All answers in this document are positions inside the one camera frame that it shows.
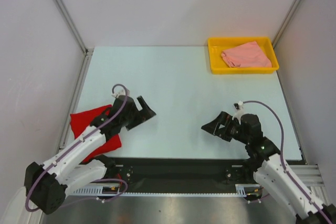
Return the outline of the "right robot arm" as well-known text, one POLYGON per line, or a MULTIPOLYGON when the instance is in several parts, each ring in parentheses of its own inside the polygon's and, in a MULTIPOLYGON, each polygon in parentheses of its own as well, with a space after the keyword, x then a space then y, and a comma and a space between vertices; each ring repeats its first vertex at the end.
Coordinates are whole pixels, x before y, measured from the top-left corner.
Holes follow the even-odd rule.
POLYGON ((222 140, 245 144, 249 165, 242 169, 243 179, 261 185, 297 223, 335 223, 335 205, 326 205, 299 179, 280 149, 264 136, 258 116, 244 114, 237 119, 221 112, 201 128, 222 140))

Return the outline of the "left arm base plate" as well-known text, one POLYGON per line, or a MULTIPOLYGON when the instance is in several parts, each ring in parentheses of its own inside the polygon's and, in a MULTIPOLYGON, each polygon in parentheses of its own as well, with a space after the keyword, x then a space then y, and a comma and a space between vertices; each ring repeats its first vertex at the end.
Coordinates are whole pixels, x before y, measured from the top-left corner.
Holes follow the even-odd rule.
POLYGON ((126 181, 128 184, 132 183, 133 167, 118 164, 112 160, 107 164, 107 171, 104 178, 118 178, 126 181))

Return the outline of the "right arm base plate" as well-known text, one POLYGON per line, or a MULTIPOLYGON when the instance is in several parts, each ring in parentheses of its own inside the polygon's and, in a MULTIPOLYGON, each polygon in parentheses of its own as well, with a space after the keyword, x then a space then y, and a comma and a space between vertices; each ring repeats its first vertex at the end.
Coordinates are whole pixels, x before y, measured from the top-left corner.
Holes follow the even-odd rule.
POLYGON ((228 166, 225 169, 225 182, 228 184, 255 184, 253 172, 243 165, 228 166))

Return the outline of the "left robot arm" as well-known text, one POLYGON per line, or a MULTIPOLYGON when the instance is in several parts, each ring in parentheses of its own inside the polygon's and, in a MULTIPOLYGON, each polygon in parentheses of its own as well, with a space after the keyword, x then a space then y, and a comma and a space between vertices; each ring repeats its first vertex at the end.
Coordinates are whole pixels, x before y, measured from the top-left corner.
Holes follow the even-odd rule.
POLYGON ((106 106, 65 149, 42 164, 33 162, 26 168, 26 210, 34 211, 29 207, 32 202, 36 210, 51 214, 70 194, 96 180, 113 180, 127 188, 124 180, 115 177, 113 159, 98 155, 83 166, 80 163, 117 136, 122 128, 131 130, 155 115, 141 96, 136 100, 127 95, 117 97, 113 105, 106 106))

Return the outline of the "red t shirt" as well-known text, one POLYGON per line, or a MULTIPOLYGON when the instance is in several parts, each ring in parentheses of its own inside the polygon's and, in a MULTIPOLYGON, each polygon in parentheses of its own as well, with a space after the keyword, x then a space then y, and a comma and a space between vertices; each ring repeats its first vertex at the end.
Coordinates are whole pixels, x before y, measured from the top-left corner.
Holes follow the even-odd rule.
MULTIPOLYGON (((74 134, 74 137, 79 137, 83 131, 86 129, 87 126, 91 123, 91 121, 99 116, 105 109, 112 107, 111 104, 104 105, 92 110, 83 111, 80 113, 71 114, 71 121, 70 126, 71 130, 74 134)), ((110 138, 107 142, 105 142, 102 146, 96 148, 94 151, 92 151, 86 158, 83 159, 82 163, 86 164, 90 162, 91 159, 94 157, 105 154, 111 151, 115 151, 122 147, 122 143, 120 140, 119 135, 115 135, 112 138, 110 138)))

